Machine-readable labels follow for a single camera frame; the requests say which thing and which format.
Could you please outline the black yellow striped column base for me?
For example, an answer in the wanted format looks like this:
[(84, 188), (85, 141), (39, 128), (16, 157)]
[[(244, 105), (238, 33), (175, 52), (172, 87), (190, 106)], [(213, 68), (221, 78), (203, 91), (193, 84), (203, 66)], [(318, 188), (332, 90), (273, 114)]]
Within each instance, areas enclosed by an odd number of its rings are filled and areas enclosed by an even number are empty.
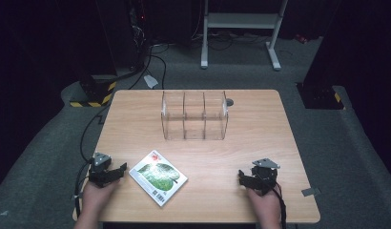
[(75, 108), (106, 106), (112, 97), (115, 85), (115, 81), (97, 81), (89, 76), (78, 82), (69, 103)]
[(321, 88), (304, 83), (297, 84), (298, 93), (306, 109), (343, 110), (339, 94), (332, 88)]

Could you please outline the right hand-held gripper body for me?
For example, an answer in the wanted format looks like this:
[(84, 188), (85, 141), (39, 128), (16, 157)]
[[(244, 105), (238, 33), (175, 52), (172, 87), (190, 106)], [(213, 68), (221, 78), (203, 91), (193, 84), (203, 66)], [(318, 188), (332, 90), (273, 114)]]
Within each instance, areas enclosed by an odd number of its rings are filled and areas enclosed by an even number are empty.
[(253, 164), (254, 167), (251, 169), (252, 187), (265, 195), (275, 188), (280, 166), (269, 158), (255, 160)]

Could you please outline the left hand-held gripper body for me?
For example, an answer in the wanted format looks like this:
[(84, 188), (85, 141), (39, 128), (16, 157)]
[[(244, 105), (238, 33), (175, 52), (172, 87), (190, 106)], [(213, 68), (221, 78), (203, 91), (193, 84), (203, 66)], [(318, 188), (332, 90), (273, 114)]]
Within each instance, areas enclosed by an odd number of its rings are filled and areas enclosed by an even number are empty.
[(109, 155), (95, 153), (89, 171), (89, 181), (100, 188), (110, 183), (113, 177), (113, 173), (108, 170), (111, 162), (112, 158)]

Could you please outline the white book with green leaf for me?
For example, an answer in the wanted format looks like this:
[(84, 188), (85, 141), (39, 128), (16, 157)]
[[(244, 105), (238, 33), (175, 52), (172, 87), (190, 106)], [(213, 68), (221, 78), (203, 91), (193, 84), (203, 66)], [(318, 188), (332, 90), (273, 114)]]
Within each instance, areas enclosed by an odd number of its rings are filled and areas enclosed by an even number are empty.
[(129, 174), (159, 207), (163, 207), (188, 180), (157, 150), (143, 157)]

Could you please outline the clear acrylic divided organiser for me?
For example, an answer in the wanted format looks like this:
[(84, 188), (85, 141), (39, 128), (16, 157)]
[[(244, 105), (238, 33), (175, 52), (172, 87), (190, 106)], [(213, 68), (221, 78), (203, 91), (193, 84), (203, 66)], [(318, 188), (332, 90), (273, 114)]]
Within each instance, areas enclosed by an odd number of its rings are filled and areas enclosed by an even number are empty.
[(164, 91), (161, 122), (166, 140), (223, 140), (229, 119), (224, 91)]

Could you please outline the white metal stand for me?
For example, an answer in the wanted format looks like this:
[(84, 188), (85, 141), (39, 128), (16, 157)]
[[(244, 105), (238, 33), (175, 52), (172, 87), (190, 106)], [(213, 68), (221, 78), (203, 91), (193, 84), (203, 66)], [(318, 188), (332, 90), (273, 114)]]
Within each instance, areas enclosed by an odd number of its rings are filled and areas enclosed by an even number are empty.
[(220, 13), (209, 12), (209, 0), (204, 0), (203, 34), (200, 67), (208, 68), (208, 29), (256, 29), (272, 30), (271, 40), (265, 43), (273, 69), (280, 71), (281, 66), (275, 51), (279, 29), (282, 24), (288, 0), (281, 0), (277, 13)]

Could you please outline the grey floor plate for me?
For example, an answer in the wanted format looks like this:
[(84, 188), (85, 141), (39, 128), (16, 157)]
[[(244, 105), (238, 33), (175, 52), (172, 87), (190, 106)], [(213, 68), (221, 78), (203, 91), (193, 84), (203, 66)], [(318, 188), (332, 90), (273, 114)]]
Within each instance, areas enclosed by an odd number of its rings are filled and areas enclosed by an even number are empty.
[(150, 89), (153, 89), (158, 84), (157, 80), (149, 74), (144, 76), (144, 80)]

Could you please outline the person's left hand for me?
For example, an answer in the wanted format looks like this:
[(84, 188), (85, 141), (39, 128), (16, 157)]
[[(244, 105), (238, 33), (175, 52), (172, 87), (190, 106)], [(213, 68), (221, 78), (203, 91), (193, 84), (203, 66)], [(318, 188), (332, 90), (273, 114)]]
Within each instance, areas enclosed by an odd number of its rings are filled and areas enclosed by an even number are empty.
[(83, 191), (80, 217), (98, 221), (103, 208), (109, 202), (110, 197), (112, 196), (113, 191), (117, 188), (118, 184), (119, 180), (113, 181), (105, 187), (100, 188), (94, 183), (88, 181)]

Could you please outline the person's right hand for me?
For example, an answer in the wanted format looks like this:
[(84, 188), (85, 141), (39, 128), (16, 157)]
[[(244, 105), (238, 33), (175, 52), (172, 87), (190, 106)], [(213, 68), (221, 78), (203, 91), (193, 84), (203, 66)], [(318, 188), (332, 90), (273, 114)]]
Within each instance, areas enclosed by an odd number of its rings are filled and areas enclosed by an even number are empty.
[(280, 223), (281, 210), (278, 199), (278, 187), (264, 196), (250, 188), (247, 188), (246, 192), (259, 222)]

